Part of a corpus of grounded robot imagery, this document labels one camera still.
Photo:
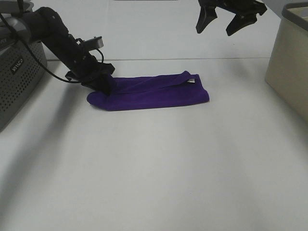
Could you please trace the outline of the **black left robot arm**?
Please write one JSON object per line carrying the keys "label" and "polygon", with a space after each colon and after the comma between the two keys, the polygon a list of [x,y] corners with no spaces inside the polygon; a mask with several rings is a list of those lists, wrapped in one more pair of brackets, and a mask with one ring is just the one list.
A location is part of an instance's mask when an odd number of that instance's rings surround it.
{"label": "black left robot arm", "polygon": [[115,68],[112,64],[98,61],[91,51],[103,47],[102,37],[89,40],[74,38],[64,25],[59,14],[49,7],[41,7],[31,12],[12,13],[1,17],[1,39],[6,39],[2,47],[21,42],[37,64],[42,65],[29,45],[43,43],[68,69],[65,78],[56,79],[110,95],[116,82],[112,78]]}

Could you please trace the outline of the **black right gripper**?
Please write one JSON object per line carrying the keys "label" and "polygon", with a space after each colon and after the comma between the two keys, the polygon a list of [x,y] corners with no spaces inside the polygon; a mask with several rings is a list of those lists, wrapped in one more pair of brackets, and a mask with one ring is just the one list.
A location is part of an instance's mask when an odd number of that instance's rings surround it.
{"label": "black right gripper", "polygon": [[199,0],[198,2],[201,6],[195,27],[198,34],[217,18],[216,7],[235,14],[226,28],[228,36],[254,24],[257,21],[257,14],[263,15],[267,10],[265,4],[257,0]]}

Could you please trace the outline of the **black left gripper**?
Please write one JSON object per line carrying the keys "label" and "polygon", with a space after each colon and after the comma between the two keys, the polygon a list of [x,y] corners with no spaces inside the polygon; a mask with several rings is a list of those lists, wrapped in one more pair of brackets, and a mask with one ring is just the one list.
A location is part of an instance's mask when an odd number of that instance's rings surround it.
{"label": "black left gripper", "polygon": [[79,81],[83,87],[110,95],[116,86],[116,81],[112,77],[114,71],[115,67],[111,63],[96,61],[96,64],[87,64],[81,76],[70,70],[66,73],[66,78]]}

